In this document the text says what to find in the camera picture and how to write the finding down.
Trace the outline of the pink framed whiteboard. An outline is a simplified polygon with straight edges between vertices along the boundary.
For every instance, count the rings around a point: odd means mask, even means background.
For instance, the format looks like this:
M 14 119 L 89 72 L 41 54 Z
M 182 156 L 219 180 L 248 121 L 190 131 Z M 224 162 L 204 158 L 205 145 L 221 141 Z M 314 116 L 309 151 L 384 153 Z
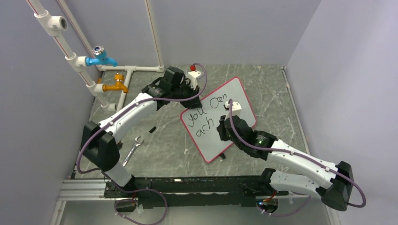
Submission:
M 220 140 L 216 130 L 220 117 L 227 113 L 224 104 L 229 99 L 238 101 L 242 107 L 239 117 L 254 127 L 257 119 L 243 83 L 237 76 L 202 97 L 201 108 L 184 110 L 180 114 L 183 125 L 205 162 L 212 162 L 233 144 L 232 141 Z

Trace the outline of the black marker cap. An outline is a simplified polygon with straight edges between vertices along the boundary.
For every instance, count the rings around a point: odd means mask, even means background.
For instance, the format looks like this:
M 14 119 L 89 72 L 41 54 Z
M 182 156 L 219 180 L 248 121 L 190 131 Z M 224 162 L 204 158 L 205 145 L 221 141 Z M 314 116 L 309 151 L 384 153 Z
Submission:
M 149 133 L 153 133 L 155 130 L 156 130 L 156 126 L 153 126 L 150 130 L 149 130 Z

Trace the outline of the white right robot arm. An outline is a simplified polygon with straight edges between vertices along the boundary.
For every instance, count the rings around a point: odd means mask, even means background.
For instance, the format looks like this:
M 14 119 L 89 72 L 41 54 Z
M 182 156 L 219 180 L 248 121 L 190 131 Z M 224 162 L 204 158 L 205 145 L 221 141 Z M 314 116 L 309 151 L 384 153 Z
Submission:
M 264 169 L 258 183 L 261 193 L 269 195 L 276 191 L 291 191 L 314 196 L 335 210 L 347 210 L 353 188 L 349 163 L 340 161 L 335 164 L 312 157 L 270 133 L 253 130 L 238 116 L 231 119 L 221 116 L 216 129 L 221 141 L 232 141 L 247 155 L 284 164 L 298 172 L 289 174 L 272 168 Z

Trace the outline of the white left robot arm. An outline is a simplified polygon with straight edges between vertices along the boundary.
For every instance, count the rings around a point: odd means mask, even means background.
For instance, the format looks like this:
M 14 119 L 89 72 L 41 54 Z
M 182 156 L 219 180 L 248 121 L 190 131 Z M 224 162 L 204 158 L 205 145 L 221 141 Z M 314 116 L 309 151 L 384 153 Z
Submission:
M 85 157 L 96 165 L 95 170 L 103 172 L 116 184 L 118 193 L 124 197 L 132 195 L 137 189 L 136 179 L 120 162 L 119 142 L 133 126 L 170 102 L 179 102 L 185 109 L 201 108 L 199 96 L 205 88 L 199 87 L 200 78 L 207 81 L 206 69 L 199 63 L 192 64 L 188 73 L 168 67 L 162 77 L 146 85 L 120 111 L 99 123 L 87 122 L 76 162 L 77 171 L 85 173 L 80 167 L 81 158 Z

